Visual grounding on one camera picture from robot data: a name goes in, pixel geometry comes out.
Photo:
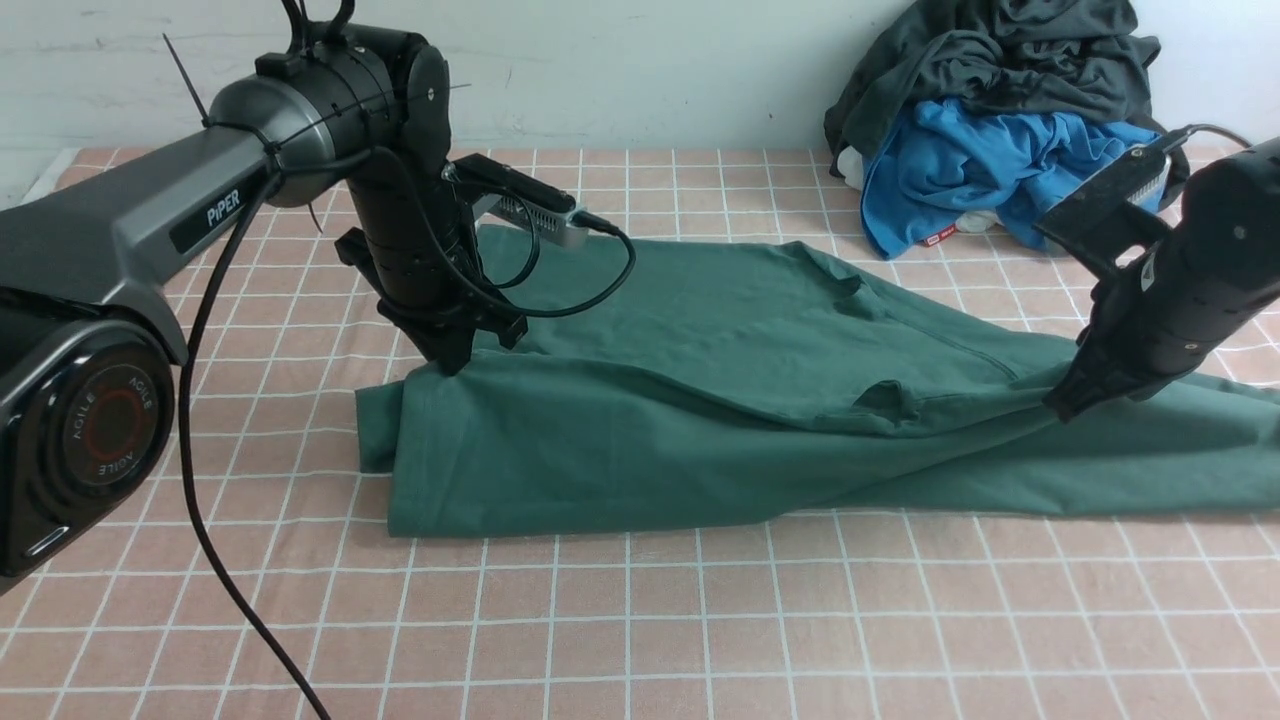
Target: robotic arm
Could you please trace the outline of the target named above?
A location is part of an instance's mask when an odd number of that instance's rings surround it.
[[[484,155],[448,160],[449,67],[422,36],[348,24],[353,0],[324,23],[283,4],[289,50],[201,108],[204,129],[0,213],[0,594],[138,488],[175,418],[184,441],[182,383],[225,265],[189,345],[163,288],[228,232],[229,264],[262,205],[306,206],[346,181],[361,229],[338,256],[451,374],[476,331],[511,348],[529,316],[581,311],[630,273],[630,240],[570,195]],[[611,233],[631,260],[580,306],[517,307],[502,287],[539,246],[495,286],[476,246],[484,213],[562,245]]]

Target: clothing tag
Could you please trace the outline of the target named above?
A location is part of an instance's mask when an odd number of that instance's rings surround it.
[[[934,245],[937,245],[937,243],[942,242],[943,240],[954,236],[955,233],[956,233],[956,227],[954,224],[952,225],[947,225],[947,227],[942,228],[941,231],[931,234],[929,237],[922,240],[920,245],[923,245],[925,247],[933,247]]]

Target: blue clothing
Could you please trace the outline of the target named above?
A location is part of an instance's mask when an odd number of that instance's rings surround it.
[[[1032,224],[1134,145],[1160,137],[1129,123],[1094,124],[1073,113],[972,115],[948,97],[899,115],[865,163],[863,227],[886,259],[995,210],[1019,242],[1044,250]],[[1155,213],[1160,193],[1143,208]]]

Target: white grid line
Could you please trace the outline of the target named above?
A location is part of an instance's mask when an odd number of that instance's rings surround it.
[[[965,720],[964,710],[960,706],[960,693],[956,689],[955,671],[951,667],[951,653],[947,651],[947,638],[942,633],[942,623],[938,621],[938,605],[933,600],[933,589],[929,588],[929,577],[924,571],[924,564],[920,560],[920,546],[915,542],[915,530],[911,528],[911,516],[908,515],[906,520],[906,538],[911,543],[911,555],[916,559],[916,573],[920,577],[920,585],[924,588],[924,600],[929,606],[929,616],[933,619],[933,633],[938,641],[938,651],[942,652],[942,669],[946,671],[947,689],[951,692],[951,705],[955,707],[956,717],[959,720]]]

